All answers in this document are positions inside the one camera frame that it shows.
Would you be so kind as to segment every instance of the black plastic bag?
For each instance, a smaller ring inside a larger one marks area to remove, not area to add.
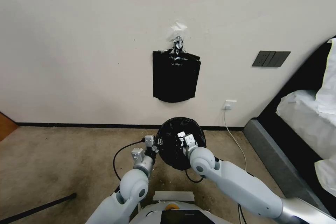
[[[185,134],[192,134],[198,147],[206,147],[204,132],[193,119],[186,117],[174,117],[166,121],[156,134],[156,139],[160,139],[159,155],[163,161],[178,170],[189,169],[190,162],[183,153],[183,146],[177,136],[184,131]]]
[[[175,103],[195,97],[200,57],[182,47],[174,44],[172,49],[153,51],[153,96],[161,101]]]

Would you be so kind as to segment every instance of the power outlet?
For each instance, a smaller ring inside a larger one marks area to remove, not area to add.
[[[258,56],[256,57],[255,61],[253,62],[252,66],[254,67],[261,67],[263,66],[264,62],[266,61],[268,55],[271,51],[260,51]]]
[[[236,105],[237,101],[236,100],[226,100],[222,109],[223,110],[231,110],[234,108],[234,106]]]

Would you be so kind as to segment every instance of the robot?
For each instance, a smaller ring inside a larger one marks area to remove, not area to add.
[[[213,153],[200,147],[192,134],[180,132],[181,149],[190,166],[201,177],[216,183],[219,190],[250,212],[274,219],[276,222],[336,224],[336,219],[299,198],[280,198],[261,180],[235,164],[217,159]],[[121,179],[116,191],[104,199],[86,224],[129,223],[130,215],[146,197],[155,155],[161,139],[145,136],[146,150],[134,148],[133,169]],[[154,223],[229,223],[208,211],[184,202],[160,202],[149,205],[132,219],[131,224]]]

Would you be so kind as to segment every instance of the brown carpet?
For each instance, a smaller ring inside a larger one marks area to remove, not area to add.
[[[99,203],[113,193],[119,181],[113,156],[121,147],[157,130],[21,127],[0,142],[0,219],[77,192],[72,201],[43,210],[15,223],[85,223]],[[279,196],[281,190],[242,132],[233,132],[245,151],[247,170]],[[243,167],[244,158],[226,131],[205,131],[207,147],[215,156]],[[119,153],[116,168],[123,176],[132,168],[129,147]],[[197,180],[192,170],[189,175]],[[154,191],[193,191],[195,204],[239,223],[237,204],[209,180],[194,184],[183,171],[166,165],[159,155],[142,206],[152,203]],[[248,224],[275,223],[243,209]]]

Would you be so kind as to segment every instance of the orange circle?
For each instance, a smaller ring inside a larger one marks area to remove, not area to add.
[[[169,204],[165,208],[165,210],[172,210],[172,209],[180,209],[180,208],[175,204]]]

